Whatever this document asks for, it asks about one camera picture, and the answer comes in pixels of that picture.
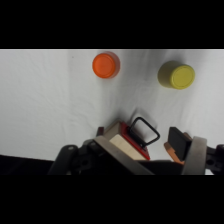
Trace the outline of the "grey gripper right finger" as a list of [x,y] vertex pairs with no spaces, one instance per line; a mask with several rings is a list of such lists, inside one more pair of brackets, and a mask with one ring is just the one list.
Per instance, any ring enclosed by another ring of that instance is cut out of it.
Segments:
[[180,163],[182,175],[203,175],[207,156],[207,140],[201,137],[191,138],[176,127],[171,127],[168,134],[168,154]]

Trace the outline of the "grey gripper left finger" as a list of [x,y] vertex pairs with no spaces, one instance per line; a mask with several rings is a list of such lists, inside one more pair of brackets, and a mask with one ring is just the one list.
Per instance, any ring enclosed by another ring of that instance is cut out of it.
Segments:
[[152,172],[147,170],[137,161],[133,160],[122,152],[115,145],[110,143],[104,136],[98,136],[94,139],[94,142],[102,147],[108,154],[110,154],[115,160],[117,160],[123,167],[129,170],[134,175],[152,175]]

